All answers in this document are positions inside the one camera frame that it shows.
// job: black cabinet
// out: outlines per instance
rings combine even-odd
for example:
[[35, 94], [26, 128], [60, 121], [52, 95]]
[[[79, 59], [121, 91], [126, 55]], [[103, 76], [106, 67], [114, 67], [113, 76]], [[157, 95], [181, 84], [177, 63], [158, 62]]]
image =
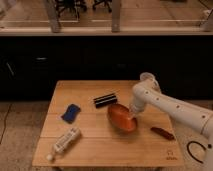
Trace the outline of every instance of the black cabinet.
[[211, 36], [1, 37], [0, 100], [50, 99], [58, 80], [137, 80], [156, 75], [162, 91], [212, 99]]

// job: orange bowl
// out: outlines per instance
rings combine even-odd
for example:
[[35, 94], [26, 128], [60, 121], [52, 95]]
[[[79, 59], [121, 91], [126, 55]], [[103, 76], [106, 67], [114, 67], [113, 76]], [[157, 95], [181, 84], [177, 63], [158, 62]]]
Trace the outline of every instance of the orange bowl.
[[132, 132], [137, 128], [136, 118], [131, 118], [129, 109], [121, 104], [111, 104], [107, 114], [110, 123], [124, 132]]

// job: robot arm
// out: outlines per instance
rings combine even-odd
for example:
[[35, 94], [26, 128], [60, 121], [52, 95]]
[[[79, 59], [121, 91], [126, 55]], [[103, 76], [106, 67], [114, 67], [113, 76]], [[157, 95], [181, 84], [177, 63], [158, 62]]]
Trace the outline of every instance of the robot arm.
[[133, 99], [130, 103], [130, 111], [133, 117], [137, 117], [149, 103], [204, 135], [209, 140], [209, 144], [203, 171], [212, 171], [213, 111], [162, 94], [158, 82], [150, 73], [142, 73], [140, 80], [141, 82], [133, 87]]

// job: chair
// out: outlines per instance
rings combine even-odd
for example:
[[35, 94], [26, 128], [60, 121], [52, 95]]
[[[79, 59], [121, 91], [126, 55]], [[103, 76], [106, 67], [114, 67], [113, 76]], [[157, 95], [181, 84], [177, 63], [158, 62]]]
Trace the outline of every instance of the chair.
[[74, 11], [77, 18], [79, 18], [77, 7], [82, 8], [84, 11], [87, 10], [87, 6], [84, 0], [55, 0], [55, 4], [58, 17], [60, 17], [61, 13], [66, 9], [69, 9], [70, 12]]
[[93, 10], [96, 10], [96, 5], [104, 3], [104, 6], [108, 7], [108, 11], [112, 12], [109, 2], [112, 2], [112, 0], [94, 0], [94, 4], [93, 4], [92, 8], [93, 8]]

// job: table top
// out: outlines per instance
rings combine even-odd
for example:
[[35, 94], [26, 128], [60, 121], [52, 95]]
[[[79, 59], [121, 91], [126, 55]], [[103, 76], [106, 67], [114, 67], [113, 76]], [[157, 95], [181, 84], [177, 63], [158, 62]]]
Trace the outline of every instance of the table top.
[[[173, 133], [170, 118], [147, 105], [135, 132], [117, 132], [107, 119], [107, 107], [95, 108], [93, 99], [115, 93], [118, 103], [128, 107], [132, 86], [138, 81], [58, 81], [33, 158], [33, 166], [165, 167], [183, 165], [176, 140], [169, 141], [150, 130], [160, 127]], [[70, 104], [81, 108], [76, 120], [61, 119]], [[46, 156], [69, 128], [77, 126], [81, 138], [54, 162]]]

